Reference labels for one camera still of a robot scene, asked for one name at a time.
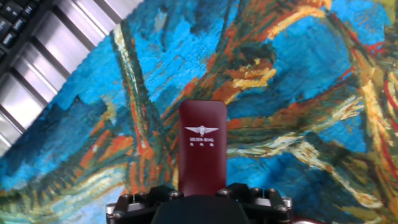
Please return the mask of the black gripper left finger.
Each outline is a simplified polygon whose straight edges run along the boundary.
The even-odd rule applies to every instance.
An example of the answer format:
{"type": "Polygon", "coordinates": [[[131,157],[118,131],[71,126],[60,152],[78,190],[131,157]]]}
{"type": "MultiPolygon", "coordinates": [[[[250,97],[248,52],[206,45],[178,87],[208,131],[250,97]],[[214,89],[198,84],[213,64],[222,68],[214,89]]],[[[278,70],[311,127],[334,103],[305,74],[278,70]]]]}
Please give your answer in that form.
{"type": "Polygon", "coordinates": [[[164,185],[152,187],[149,192],[123,194],[116,203],[106,205],[106,223],[150,223],[163,203],[180,198],[183,193],[164,185]]]}

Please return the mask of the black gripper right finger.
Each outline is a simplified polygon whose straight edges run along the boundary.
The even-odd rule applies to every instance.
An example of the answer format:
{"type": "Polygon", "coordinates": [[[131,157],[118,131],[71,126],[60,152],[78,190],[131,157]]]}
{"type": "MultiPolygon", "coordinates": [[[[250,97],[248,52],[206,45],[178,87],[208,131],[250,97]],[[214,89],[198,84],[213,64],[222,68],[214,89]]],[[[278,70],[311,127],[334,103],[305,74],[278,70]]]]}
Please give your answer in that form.
{"type": "Polygon", "coordinates": [[[233,183],[218,190],[216,196],[237,202],[254,223],[292,224],[292,199],[282,197],[276,189],[263,190],[233,183]]]}

